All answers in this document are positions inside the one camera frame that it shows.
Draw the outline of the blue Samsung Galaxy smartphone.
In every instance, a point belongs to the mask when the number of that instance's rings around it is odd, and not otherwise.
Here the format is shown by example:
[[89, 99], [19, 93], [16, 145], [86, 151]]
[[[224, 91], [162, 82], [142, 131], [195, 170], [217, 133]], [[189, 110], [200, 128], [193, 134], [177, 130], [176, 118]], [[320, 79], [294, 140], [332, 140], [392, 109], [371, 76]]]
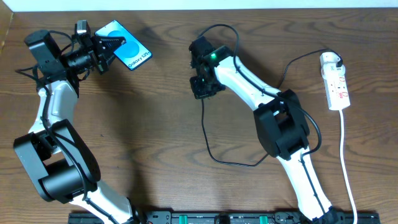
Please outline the blue Samsung Galaxy smartphone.
[[115, 50], [114, 54], [130, 70], [137, 69], [152, 58], [152, 52], [117, 20], [113, 20], [97, 30], [95, 35], [102, 37], [124, 37], [126, 43]]

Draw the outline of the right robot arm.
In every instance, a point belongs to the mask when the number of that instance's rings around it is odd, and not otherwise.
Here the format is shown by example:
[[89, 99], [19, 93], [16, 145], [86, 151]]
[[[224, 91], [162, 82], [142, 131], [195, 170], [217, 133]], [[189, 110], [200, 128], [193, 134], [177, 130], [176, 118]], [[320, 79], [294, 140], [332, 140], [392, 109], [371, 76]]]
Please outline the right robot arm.
[[267, 85], [230, 48], [216, 49], [204, 36], [194, 40], [189, 51], [197, 71], [190, 79], [195, 98], [203, 100], [226, 88], [235, 92], [252, 109], [259, 142], [282, 164], [304, 217], [312, 223], [338, 223], [312, 166], [307, 124], [311, 117], [297, 95]]

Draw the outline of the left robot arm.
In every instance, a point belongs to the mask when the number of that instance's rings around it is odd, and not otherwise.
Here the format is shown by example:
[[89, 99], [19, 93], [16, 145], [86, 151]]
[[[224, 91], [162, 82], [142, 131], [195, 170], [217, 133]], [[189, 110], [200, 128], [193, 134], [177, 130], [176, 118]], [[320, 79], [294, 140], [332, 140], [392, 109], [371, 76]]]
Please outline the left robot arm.
[[146, 223], [141, 210], [101, 180], [98, 162], [73, 127], [79, 75], [107, 72], [126, 40], [76, 31], [61, 49], [53, 34], [38, 30], [24, 39], [37, 61], [28, 77], [36, 83], [40, 105], [29, 132], [15, 139], [14, 151], [45, 201], [80, 206], [103, 223]]

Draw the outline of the white charger plug adapter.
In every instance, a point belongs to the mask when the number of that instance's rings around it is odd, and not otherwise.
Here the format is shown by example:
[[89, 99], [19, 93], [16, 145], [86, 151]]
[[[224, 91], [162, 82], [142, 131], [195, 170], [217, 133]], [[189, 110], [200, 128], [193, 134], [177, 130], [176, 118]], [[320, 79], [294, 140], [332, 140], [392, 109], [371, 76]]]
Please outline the white charger plug adapter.
[[337, 69], [343, 68], [343, 58], [336, 52], [323, 52], [320, 56], [320, 65], [323, 68], [325, 65], [333, 65]]

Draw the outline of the white power strip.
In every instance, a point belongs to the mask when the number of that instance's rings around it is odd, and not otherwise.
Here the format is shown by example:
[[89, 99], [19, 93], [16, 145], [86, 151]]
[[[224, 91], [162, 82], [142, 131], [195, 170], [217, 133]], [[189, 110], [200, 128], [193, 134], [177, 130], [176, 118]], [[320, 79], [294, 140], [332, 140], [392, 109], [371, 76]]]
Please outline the white power strip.
[[343, 110], [351, 105], [345, 77], [345, 66], [336, 67], [326, 63], [321, 68], [328, 108], [332, 111]]

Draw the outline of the black mounting rail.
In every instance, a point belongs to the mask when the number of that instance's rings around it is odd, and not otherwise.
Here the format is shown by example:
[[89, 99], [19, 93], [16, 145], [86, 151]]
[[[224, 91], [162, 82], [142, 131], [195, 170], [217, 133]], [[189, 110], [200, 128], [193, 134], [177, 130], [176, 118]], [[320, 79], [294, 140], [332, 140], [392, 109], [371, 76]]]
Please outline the black mounting rail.
[[[298, 224], [298, 223], [322, 223], [311, 222], [300, 212], [275, 212], [275, 213], [175, 213], [168, 211], [147, 212], [145, 214], [149, 224]], [[337, 212], [332, 218], [337, 224], [353, 223], [352, 213]], [[69, 224], [103, 223], [103, 221], [91, 213], [70, 213]], [[380, 224], [378, 213], [359, 213], [359, 224]]]

